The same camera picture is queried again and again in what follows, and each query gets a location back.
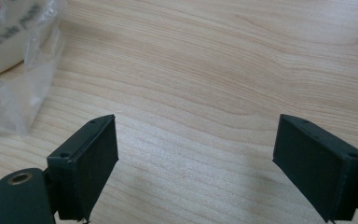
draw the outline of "plastic bag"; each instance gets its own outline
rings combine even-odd
[[[58,25],[66,1],[1,0],[0,4],[6,12],[0,14],[0,70],[2,64],[24,63],[20,75],[7,71],[8,78],[0,78],[0,133],[23,135],[48,93],[62,55],[64,40]]]

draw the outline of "screw hole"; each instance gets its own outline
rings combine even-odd
[[[10,185],[19,185],[24,182],[27,182],[29,179],[31,179],[31,177],[32,177],[32,174],[30,174],[30,173],[18,174],[18,175],[11,177],[7,182]]]
[[[69,152],[63,152],[63,153],[60,154],[60,157],[61,158],[68,158],[70,155],[71,155],[71,153],[69,153]]]
[[[358,158],[358,155],[356,153],[349,153],[350,157],[353,157],[353,158]]]

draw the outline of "wood grain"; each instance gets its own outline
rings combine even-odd
[[[358,1],[76,0],[62,31],[30,134],[0,135],[0,178],[114,113],[92,223],[324,223],[272,150],[281,113],[358,147]]]

